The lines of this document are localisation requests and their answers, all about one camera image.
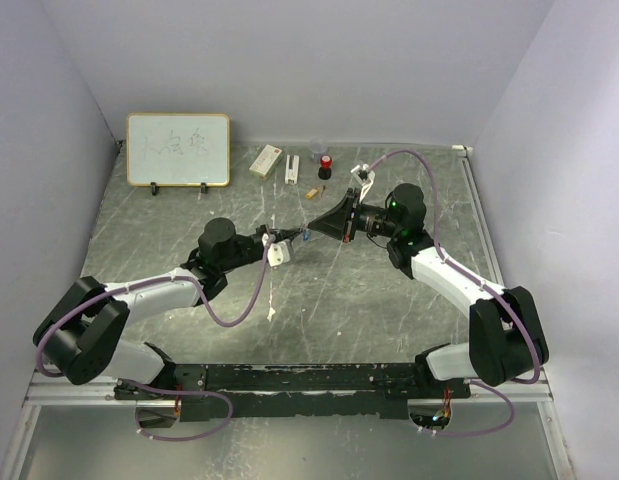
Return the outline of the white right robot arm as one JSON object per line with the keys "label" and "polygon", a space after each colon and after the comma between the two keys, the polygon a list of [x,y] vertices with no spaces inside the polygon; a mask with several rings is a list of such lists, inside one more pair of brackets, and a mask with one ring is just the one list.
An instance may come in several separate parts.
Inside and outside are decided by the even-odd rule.
{"label": "white right robot arm", "polygon": [[432,398],[450,379],[479,379],[492,387],[537,381],[549,352],[531,293],[478,276],[437,245],[425,229],[427,210],[418,186],[398,185],[384,206],[367,205],[361,198],[360,190],[347,190],[335,207],[309,223],[309,229],[343,243],[359,232],[387,238],[393,267],[433,288],[469,324],[467,342],[425,353],[426,365],[413,374],[415,390]]}

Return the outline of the metal key organizer red handle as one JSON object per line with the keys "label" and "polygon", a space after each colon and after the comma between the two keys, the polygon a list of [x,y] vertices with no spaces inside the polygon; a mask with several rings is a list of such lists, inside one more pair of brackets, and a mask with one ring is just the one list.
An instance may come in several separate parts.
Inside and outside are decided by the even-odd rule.
{"label": "metal key organizer red handle", "polygon": [[284,241],[293,242],[297,237],[303,234],[304,229],[302,227],[296,227],[291,229],[272,229],[271,233],[274,236],[275,243],[281,243]]}

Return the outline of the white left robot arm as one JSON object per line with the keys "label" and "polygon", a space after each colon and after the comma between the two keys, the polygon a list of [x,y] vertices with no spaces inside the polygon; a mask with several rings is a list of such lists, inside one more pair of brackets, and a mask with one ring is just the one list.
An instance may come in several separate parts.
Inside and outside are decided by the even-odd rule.
{"label": "white left robot arm", "polygon": [[240,267],[257,263],[265,272],[290,262],[301,232],[262,225],[240,235],[230,219],[218,217],[205,225],[187,260],[167,273],[122,283],[80,278],[33,335],[38,372],[74,385],[101,375],[135,381],[151,398],[167,397],[176,385],[174,361],[151,343],[123,340],[123,331],[172,310],[208,307]]}

